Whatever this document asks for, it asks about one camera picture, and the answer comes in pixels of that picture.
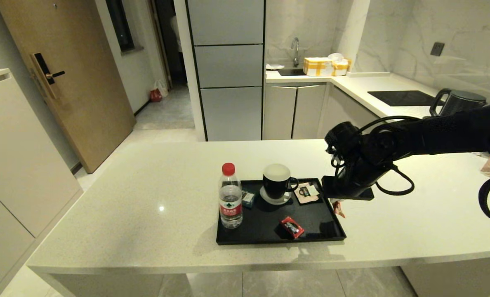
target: white countertop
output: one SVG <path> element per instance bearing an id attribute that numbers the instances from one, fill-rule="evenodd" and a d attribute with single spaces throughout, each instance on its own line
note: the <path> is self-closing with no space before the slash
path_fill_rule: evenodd
<path id="1" fill-rule="evenodd" d="M 188 273 L 490 257 L 490 219 L 477 198 L 488 179 L 479 171 L 486 159 L 469 153 L 396 162 L 415 181 L 414 192 L 394 197 L 375 190 L 372 201 L 344 201 L 347 218 L 339 219 L 345 241 L 216 244 L 216 184 L 223 163 L 233 162 L 242 180 L 260 179 L 263 168 L 275 162 L 286 164 L 294 177 L 321 178 L 334 172 L 325 147 L 314 139 L 132 148 L 75 203 L 28 265 L 44 273 Z M 393 188 L 399 179 L 388 173 L 380 181 L 400 190 Z"/>
<path id="2" fill-rule="evenodd" d="M 266 83 L 292 82 L 330 82 L 379 117 L 404 115 L 422 118 L 430 115 L 430 107 L 389 106 L 371 94 L 368 94 L 368 91 L 419 90 L 430 96 L 435 96 L 438 92 L 434 88 L 394 73 L 349 73 L 347 76 L 313 77 L 307 75 L 282 76 L 277 71 L 266 71 Z"/>

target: mug handle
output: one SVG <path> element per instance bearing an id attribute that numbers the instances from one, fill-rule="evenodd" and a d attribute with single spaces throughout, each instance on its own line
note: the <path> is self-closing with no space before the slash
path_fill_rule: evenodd
<path id="1" fill-rule="evenodd" d="M 451 89 L 442 89 L 441 91 L 438 92 L 438 94 L 436 95 L 435 101 L 432 103 L 432 105 L 430 106 L 430 109 L 429 109 L 431 116 L 433 116 L 433 117 L 439 116 L 438 113 L 436 112 L 436 107 L 439 103 L 439 100 L 441 100 L 441 98 L 443 97 L 444 94 L 448 94 L 450 96 L 450 92 L 452 92 Z"/>
<path id="2" fill-rule="evenodd" d="M 291 182 L 295 183 L 296 182 L 296 186 L 294 188 L 287 188 L 286 192 L 294 192 L 297 188 L 298 188 L 298 179 L 294 178 L 294 177 L 289 177 L 289 185 L 291 184 Z"/>

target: water bottle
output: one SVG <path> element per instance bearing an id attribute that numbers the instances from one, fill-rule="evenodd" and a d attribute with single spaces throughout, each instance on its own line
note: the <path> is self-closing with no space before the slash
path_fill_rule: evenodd
<path id="1" fill-rule="evenodd" d="M 221 168 L 223 175 L 219 179 L 219 217 L 225 228 L 237 228 L 243 221 L 241 212 L 241 182 L 236 177 L 236 168 L 225 163 Z"/>

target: robotic arm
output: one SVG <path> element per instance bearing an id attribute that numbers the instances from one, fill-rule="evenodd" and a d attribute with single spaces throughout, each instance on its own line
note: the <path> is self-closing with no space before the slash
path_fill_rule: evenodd
<path id="1" fill-rule="evenodd" d="M 362 134 L 371 126 L 397 118 L 402 120 L 376 126 L 371 133 Z M 424 154 L 490 153 L 490 106 L 424 120 L 407 116 L 385 117 L 360 129 L 350 122 L 343 122 L 331 129 L 325 140 L 327 152 L 333 155 L 332 166 L 336 169 L 334 177 L 322 178 L 326 197 L 353 199 L 373 184 L 387 194 L 405 195 L 413 191 L 414 183 L 399 171 L 394 160 Z M 411 188 L 392 192 L 379 186 L 377 180 L 389 170 L 407 179 Z M 490 218 L 489 190 L 490 180 L 480 189 L 479 203 Z"/>

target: faucet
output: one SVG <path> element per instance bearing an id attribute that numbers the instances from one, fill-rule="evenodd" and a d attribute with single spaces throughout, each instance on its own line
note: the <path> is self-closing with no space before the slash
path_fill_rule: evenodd
<path id="1" fill-rule="evenodd" d="M 298 48 L 300 47 L 300 40 L 298 40 L 298 37 L 295 37 L 293 40 L 292 40 L 292 44 L 291 44 L 291 49 L 294 49 L 296 47 L 296 49 L 294 50 L 294 59 L 292 59 L 292 64 L 296 67 L 298 66 Z"/>

